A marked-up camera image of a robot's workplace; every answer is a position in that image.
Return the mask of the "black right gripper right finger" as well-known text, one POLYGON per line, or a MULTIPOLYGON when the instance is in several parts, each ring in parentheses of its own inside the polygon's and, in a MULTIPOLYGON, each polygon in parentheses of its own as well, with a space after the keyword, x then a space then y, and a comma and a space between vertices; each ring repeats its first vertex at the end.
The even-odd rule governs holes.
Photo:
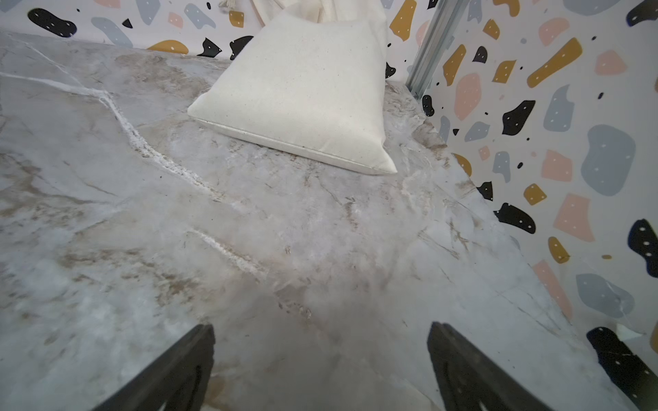
POLYGON ((446 410, 548 410, 451 325, 431 325, 428 352, 446 410))

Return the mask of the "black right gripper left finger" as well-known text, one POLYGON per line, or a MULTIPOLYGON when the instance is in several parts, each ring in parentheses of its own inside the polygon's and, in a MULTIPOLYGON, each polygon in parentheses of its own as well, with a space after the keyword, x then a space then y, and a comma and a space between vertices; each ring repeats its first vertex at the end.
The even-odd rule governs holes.
POLYGON ((97 410, 199 410, 214 366, 214 328, 197 325, 97 410))

